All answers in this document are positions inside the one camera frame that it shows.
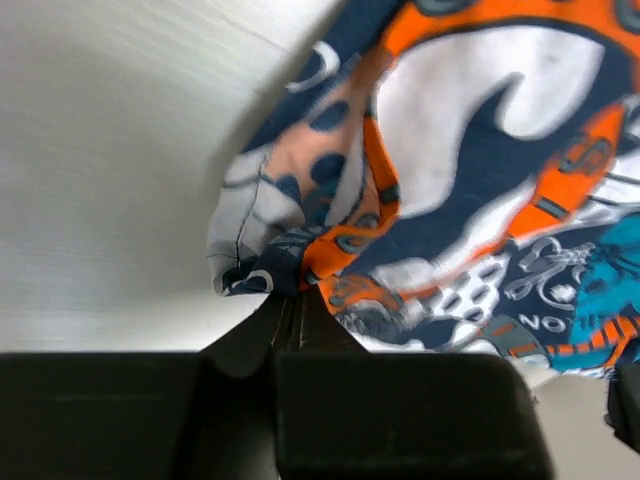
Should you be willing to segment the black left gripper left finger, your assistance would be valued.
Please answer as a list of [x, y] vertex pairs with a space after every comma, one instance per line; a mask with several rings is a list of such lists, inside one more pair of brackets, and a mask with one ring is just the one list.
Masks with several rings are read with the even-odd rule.
[[1, 357], [5, 479], [275, 479], [269, 297], [201, 351]]

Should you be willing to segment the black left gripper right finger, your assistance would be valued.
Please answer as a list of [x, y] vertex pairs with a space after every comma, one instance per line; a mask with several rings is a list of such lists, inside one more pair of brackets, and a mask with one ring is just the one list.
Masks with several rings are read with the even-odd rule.
[[317, 291], [274, 349], [285, 479], [551, 479], [529, 390], [486, 354], [366, 351]]

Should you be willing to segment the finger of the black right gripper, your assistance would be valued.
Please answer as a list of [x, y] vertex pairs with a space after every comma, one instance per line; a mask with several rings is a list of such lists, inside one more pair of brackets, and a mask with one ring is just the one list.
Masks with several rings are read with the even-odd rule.
[[615, 369], [607, 392], [605, 423], [614, 436], [640, 453], [639, 365], [628, 364]]

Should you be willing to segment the colourful patterned shorts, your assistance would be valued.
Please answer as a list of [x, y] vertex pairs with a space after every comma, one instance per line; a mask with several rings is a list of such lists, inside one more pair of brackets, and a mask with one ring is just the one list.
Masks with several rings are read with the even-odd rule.
[[222, 295], [317, 288], [372, 350], [639, 360], [639, 5], [349, 1], [231, 162]]

